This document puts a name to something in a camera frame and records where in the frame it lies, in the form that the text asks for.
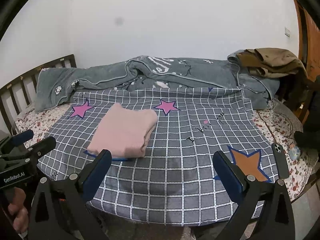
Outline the left hand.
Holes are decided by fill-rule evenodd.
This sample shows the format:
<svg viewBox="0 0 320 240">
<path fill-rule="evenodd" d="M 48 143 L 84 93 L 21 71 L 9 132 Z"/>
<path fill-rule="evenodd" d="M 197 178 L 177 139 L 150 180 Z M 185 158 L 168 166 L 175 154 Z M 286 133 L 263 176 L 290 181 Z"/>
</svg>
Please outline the left hand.
<svg viewBox="0 0 320 240">
<path fill-rule="evenodd" d="M 14 187 L 9 191 L 8 211 L 14 217 L 11 224 L 19 234 L 24 234 L 29 225 L 28 210 L 24 206 L 25 199 L 26 195 L 22 189 Z"/>
</svg>

